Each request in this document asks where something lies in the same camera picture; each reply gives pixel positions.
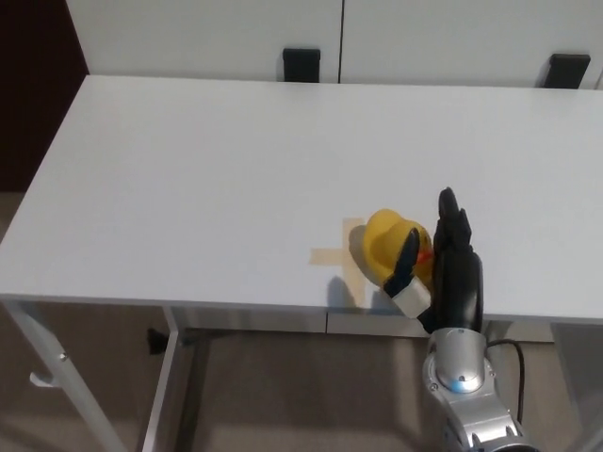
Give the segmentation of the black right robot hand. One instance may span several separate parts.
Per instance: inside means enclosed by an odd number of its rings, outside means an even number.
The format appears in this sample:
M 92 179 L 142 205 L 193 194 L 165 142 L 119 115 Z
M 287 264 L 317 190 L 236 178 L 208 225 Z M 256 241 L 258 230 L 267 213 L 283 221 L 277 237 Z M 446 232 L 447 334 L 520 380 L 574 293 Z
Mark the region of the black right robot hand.
M 369 219 L 370 264 L 384 293 L 427 332 L 443 328 L 481 330 L 481 260 L 472 231 L 451 188 L 442 190 L 439 219 L 430 236 L 415 221 L 391 209 Z

